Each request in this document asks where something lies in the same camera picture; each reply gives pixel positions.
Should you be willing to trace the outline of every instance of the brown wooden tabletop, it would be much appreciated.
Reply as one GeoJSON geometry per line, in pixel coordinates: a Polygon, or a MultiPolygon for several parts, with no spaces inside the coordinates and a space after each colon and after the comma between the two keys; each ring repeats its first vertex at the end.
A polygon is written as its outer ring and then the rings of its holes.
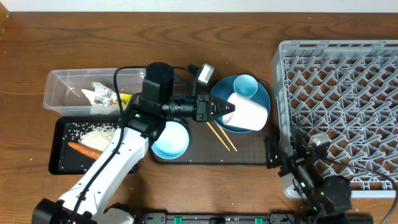
{"type": "MultiPolygon", "coordinates": [[[[283,40],[398,39],[397,28],[398,14],[12,12],[0,43],[0,223],[29,223],[40,200],[57,200],[81,177],[47,169],[60,117],[42,104],[51,70],[209,63],[213,78],[251,73],[272,83],[271,58],[283,40]]],[[[162,166],[147,155],[110,203],[188,213],[302,210],[283,194],[277,171],[162,166]]],[[[377,223],[392,199],[352,203],[351,213],[377,223]]]]}

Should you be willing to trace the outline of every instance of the chopstick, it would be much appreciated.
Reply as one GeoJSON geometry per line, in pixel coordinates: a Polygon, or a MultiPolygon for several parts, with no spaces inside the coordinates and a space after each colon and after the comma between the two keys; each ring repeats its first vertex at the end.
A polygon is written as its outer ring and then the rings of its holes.
{"type": "Polygon", "coordinates": [[[229,143],[232,145],[232,147],[235,149],[237,152],[238,150],[236,149],[235,145],[232,143],[232,141],[229,139],[228,135],[226,135],[223,127],[221,127],[219,124],[217,124],[218,128],[221,130],[221,132],[224,134],[225,138],[229,141],[229,143]]]}
{"type": "Polygon", "coordinates": [[[216,130],[214,130],[214,128],[211,126],[211,124],[209,122],[206,122],[206,124],[210,127],[210,129],[214,132],[214,134],[218,137],[218,139],[221,141],[221,143],[223,143],[223,145],[225,146],[225,148],[228,149],[228,151],[231,151],[229,149],[229,147],[225,144],[224,140],[220,137],[220,135],[218,135],[218,133],[216,132],[216,130]]]}

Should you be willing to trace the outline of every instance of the white wall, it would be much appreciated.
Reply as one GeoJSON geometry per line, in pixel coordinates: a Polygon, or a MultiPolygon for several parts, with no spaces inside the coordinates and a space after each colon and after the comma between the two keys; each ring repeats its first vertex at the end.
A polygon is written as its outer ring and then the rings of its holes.
{"type": "Polygon", "coordinates": [[[17,11],[398,12],[398,0],[0,0],[17,11]]]}

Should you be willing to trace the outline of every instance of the carrot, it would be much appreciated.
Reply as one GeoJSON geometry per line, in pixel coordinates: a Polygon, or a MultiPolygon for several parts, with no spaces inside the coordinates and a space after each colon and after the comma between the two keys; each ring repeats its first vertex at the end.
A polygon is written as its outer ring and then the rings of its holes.
{"type": "Polygon", "coordinates": [[[72,149],[74,149],[92,159],[98,159],[102,153],[100,150],[92,149],[90,147],[87,147],[87,146],[84,146],[82,144],[75,143],[75,142],[68,142],[68,145],[72,149]]]}

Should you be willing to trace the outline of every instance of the white cup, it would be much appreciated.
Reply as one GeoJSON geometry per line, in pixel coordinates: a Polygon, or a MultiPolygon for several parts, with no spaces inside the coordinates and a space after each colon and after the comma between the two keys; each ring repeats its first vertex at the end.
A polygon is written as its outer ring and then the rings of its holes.
{"type": "Polygon", "coordinates": [[[223,116],[225,125],[259,131],[266,125],[268,111],[265,107],[237,93],[228,102],[235,105],[235,111],[223,116]]]}

